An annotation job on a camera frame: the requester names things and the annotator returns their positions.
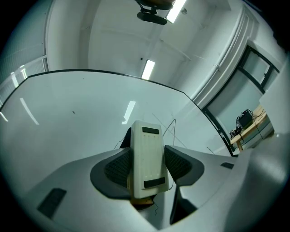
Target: window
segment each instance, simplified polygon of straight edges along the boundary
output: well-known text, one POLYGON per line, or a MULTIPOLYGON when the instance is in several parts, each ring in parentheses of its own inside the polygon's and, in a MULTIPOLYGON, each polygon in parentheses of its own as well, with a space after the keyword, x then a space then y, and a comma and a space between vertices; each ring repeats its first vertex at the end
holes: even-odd
MULTIPOLYGON (((259 99, 273 83, 278 70, 265 57, 251 47, 247 47, 238 66, 217 95, 204 107, 203 111, 223 134, 230 145, 229 132, 236 128, 236 118, 246 109, 254 111, 259 99)), ((261 131, 270 121, 258 127, 261 131)), ((246 137, 247 143, 258 134, 246 137)))

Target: black mount on ceiling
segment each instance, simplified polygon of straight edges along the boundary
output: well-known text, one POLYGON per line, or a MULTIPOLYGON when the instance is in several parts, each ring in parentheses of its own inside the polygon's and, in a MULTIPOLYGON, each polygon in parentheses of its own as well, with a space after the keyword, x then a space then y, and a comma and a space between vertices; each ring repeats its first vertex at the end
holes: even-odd
POLYGON ((141 11, 137 14, 137 17, 145 22, 151 22, 155 24, 165 25, 167 20, 160 16, 157 16, 157 10, 170 10, 173 8, 173 5, 170 3, 167 4, 155 4, 148 0, 135 0, 141 7, 141 11))

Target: wooden table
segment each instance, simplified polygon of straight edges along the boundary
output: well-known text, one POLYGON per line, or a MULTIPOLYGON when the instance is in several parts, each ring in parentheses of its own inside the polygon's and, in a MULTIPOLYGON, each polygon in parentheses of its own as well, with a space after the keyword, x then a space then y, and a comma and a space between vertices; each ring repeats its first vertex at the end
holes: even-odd
MULTIPOLYGON (((261 116, 259 116, 257 118, 254 118, 255 122, 253 120, 252 124, 241 133, 241 136, 242 136, 243 139, 246 138, 248 135, 250 135, 255 129, 257 129, 256 125, 259 126, 267 118, 267 113, 265 112, 265 110, 264 110, 264 108, 262 106, 258 106, 253 111, 255 116, 260 115, 263 111, 264 111, 264 113, 261 116)), ((240 135, 236 135, 234 138, 231 139, 231 144, 237 143, 237 146, 238 146, 240 151, 243 150, 243 147, 242 147, 241 142, 240 142, 242 140, 241 136, 240 135)))

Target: white device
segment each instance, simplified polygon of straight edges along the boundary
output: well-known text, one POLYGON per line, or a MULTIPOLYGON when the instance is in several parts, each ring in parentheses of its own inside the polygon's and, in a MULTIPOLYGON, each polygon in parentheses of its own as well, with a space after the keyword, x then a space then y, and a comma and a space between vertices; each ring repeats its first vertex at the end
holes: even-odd
POLYGON ((161 126, 135 121, 131 129, 130 189, 136 199, 169 189, 161 126))

